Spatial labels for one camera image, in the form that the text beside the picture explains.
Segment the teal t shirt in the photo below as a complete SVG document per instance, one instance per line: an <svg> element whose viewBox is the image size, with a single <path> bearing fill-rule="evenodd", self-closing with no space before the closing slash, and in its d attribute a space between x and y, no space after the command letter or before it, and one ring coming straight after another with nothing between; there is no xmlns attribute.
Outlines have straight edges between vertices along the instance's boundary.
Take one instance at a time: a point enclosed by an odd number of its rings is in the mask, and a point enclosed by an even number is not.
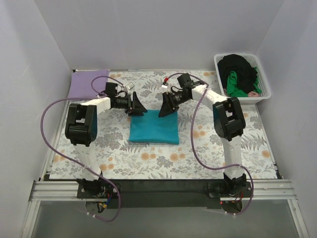
<svg viewBox="0 0 317 238"><path fill-rule="evenodd" d="M178 145L177 112L161 118L159 110L149 110L143 116L133 116L129 141Z"/></svg>

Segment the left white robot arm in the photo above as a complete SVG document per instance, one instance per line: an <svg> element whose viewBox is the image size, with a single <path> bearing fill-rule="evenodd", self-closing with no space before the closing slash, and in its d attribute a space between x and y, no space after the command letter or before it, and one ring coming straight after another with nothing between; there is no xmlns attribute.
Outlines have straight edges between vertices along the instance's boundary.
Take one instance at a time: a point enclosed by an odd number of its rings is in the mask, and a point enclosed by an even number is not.
<svg viewBox="0 0 317 238"><path fill-rule="evenodd" d="M74 146L79 164L86 170L76 181L82 191L94 198L101 198L107 193L106 182L100 178L101 169L97 163L94 141L98 134L98 115L110 109L123 109L128 116L143 116L147 109L133 92L133 83L126 86L107 82L105 90L85 103L69 105L65 126L65 136Z"/></svg>

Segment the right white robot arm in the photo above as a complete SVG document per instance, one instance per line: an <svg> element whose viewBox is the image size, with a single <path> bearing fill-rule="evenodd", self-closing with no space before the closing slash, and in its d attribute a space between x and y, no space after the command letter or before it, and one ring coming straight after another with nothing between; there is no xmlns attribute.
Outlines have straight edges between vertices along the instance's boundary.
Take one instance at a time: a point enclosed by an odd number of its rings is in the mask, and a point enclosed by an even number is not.
<svg viewBox="0 0 317 238"><path fill-rule="evenodd" d="M162 94L162 106L159 117L166 117L178 111L180 104L195 100L208 107L213 113L216 134L221 139L225 166L223 170L224 193L235 197L242 193L247 185L247 169L242 165L241 140L246 122L240 101L227 98L209 88L207 82L188 73L176 73L180 88L175 91L169 84L169 78L162 82L166 91Z"/></svg>

